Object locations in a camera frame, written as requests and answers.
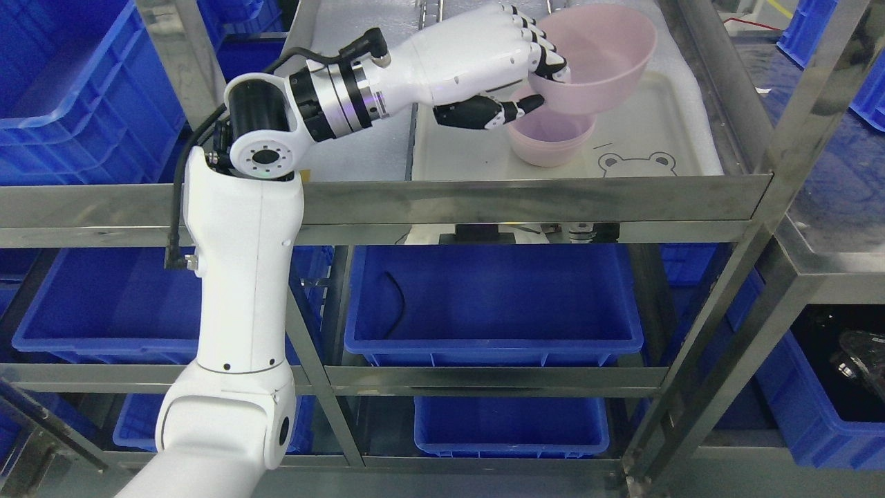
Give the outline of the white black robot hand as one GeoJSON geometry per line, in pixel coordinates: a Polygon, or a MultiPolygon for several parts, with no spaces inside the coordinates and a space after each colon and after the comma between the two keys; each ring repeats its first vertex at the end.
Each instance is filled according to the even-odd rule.
{"type": "Polygon", "coordinates": [[[536,75],[571,80],[567,59],[537,25],[512,4],[488,3],[421,29],[389,51],[389,63],[364,64],[382,109],[392,116],[411,105],[433,108],[437,123],[487,130],[515,122],[544,104],[533,94],[517,101],[496,89],[536,75]]]}

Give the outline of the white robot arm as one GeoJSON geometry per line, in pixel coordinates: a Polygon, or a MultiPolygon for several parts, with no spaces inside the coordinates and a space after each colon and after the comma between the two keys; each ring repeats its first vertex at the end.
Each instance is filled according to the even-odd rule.
{"type": "Polygon", "coordinates": [[[248,73],[225,89],[233,174],[192,148],[180,202],[202,281],[196,358],[165,394],[157,454],[120,497],[249,497],[281,463],[297,417],[285,340],[304,214],[297,166],[316,142],[388,116],[379,75],[361,59],[248,73]]]}

